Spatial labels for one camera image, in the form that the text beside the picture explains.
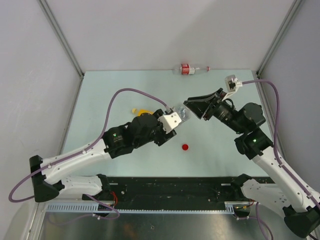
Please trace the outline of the blue-label clear drink bottle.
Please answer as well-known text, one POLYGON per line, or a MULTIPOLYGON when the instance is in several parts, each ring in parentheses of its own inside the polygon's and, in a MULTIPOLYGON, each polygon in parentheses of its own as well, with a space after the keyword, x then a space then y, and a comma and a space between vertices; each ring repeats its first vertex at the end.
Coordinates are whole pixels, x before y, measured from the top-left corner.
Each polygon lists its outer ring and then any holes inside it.
POLYGON ((188 121, 191 117, 189 109, 183 104, 178 104, 174 106, 173 110, 179 115, 181 119, 181 124, 188 121))

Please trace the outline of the red bottle cap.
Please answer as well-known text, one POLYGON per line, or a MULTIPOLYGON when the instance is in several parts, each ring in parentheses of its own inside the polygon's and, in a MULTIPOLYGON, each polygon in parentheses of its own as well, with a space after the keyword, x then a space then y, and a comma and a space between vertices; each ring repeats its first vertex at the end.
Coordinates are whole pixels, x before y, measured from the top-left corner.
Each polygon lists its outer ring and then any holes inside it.
POLYGON ((182 146, 181 146, 182 150, 183 151, 187 151, 189 149, 189 145, 184 143, 182 146))

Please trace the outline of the clear red-label water bottle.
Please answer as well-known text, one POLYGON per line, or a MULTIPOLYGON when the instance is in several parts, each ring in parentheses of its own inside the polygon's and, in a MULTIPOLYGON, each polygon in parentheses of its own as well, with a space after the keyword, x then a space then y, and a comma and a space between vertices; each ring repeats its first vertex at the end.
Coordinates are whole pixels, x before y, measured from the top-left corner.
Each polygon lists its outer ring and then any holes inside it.
POLYGON ((172 72, 177 75, 191 76, 208 73, 211 68, 207 65, 181 63, 172 69, 172 72))

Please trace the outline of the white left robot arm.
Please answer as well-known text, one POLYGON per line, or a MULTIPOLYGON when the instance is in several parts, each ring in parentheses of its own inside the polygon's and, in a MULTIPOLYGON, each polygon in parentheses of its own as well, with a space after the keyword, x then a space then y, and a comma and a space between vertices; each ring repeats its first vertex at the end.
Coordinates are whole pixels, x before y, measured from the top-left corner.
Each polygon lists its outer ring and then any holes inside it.
POLYGON ((132 153, 145 144, 163 145, 176 135, 182 123, 177 112, 162 110, 143 113, 131 122, 112 127, 92 143, 50 158, 35 155, 29 159, 34 200, 37 203, 55 199, 61 194, 83 194, 105 200, 111 188, 103 174, 74 176, 74 172, 104 160, 132 153))

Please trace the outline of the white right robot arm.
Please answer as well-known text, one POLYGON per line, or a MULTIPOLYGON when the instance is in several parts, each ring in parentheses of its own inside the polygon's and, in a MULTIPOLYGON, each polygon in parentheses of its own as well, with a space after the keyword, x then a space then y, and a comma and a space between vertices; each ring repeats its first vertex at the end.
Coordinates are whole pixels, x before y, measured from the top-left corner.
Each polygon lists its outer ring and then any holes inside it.
POLYGON ((208 95, 189 97, 183 104, 199 119, 208 121, 215 117, 235 131, 239 135, 234 140, 237 151, 264 170, 277 185, 276 189, 261 186, 242 174, 230 188, 235 200, 248 198, 267 207, 282 217, 300 238, 306 238, 320 225, 320 194, 297 175, 261 130, 266 121, 261 105, 249 102, 236 110, 222 88, 208 95))

